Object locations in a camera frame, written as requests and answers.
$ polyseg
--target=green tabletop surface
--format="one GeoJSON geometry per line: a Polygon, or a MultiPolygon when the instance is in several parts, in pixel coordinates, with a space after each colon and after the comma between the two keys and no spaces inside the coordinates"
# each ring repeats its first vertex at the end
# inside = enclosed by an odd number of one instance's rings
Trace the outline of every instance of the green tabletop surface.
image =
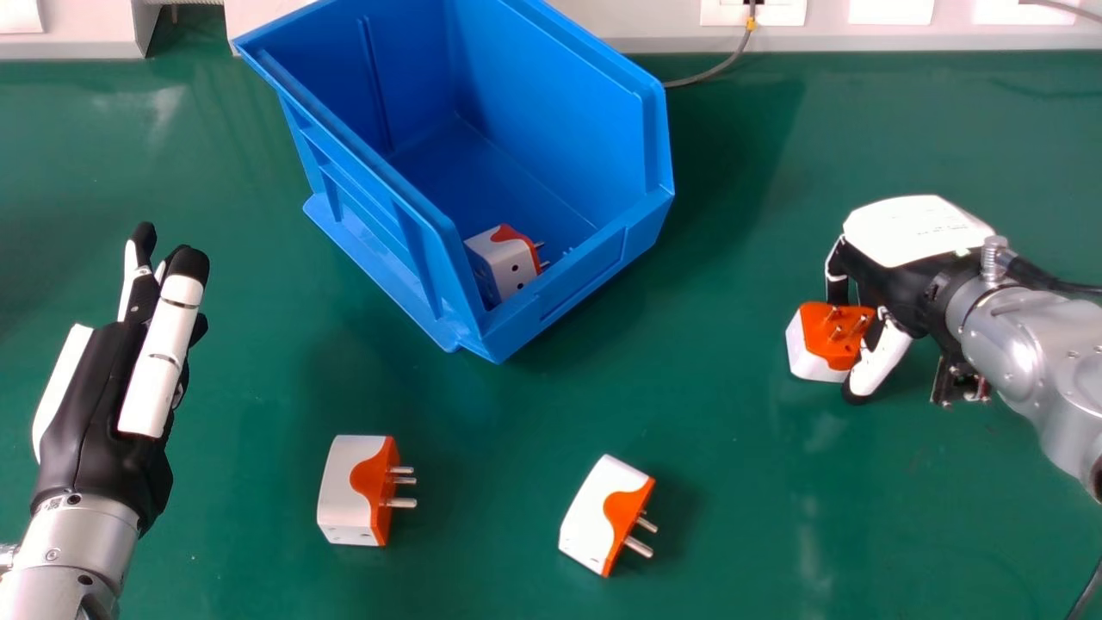
{"type": "Polygon", "coordinates": [[[670,93],[658,243],[496,367],[439,350],[303,215],[276,94],[218,18],[185,17],[144,62],[0,65],[0,540],[28,522],[67,330],[114,320],[150,219],[162,252],[209,253],[210,333],[125,619],[1063,617],[1102,508],[1029,424],[930,405],[929,341],[847,406],[789,374],[784,331],[845,215],[900,194],[1102,280],[1102,53],[763,54],[670,93]],[[315,524],[339,434],[393,435],[417,468],[386,548],[315,524]],[[657,479],[661,529],[608,579],[557,548],[603,454],[657,479]]]}

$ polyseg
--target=blue storage container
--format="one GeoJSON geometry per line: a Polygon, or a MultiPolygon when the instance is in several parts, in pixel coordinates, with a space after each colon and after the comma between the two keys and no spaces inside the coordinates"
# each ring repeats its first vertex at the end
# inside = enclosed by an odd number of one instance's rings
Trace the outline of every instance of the blue storage container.
{"type": "Polygon", "coordinates": [[[653,244],[666,95],[541,0],[323,0],[236,41],[279,93],[306,214],[446,351],[500,363],[653,244]],[[551,267],[487,309],[463,240],[551,267]]]}

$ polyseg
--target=robotic arm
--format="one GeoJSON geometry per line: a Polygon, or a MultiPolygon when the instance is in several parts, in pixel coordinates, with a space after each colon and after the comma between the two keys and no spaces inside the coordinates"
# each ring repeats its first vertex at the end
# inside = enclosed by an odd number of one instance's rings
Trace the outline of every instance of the robotic arm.
{"type": "Polygon", "coordinates": [[[828,320],[809,319],[815,304],[804,304],[789,327],[793,373],[841,382],[843,396],[861,404],[914,340],[931,336],[941,349],[933,403],[998,394],[1033,423],[1045,455],[1102,501],[1102,307],[1066,295],[1102,291],[1038,269],[985,222],[931,195],[854,210],[825,279],[828,320]],[[857,309],[851,282],[864,312],[875,313],[864,334],[835,325],[857,309]],[[823,352],[844,337],[852,357],[831,369],[823,352]]]}
{"type": "Polygon", "coordinates": [[[187,390],[207,255],[180,246],[154,271],[152,224],[126,244],[116,323],[74,326],[34,417],[39,480],[23,543],[0,546],[0,620],[118,616],[134,546],[164,512],[164,448],[187,390]]]}

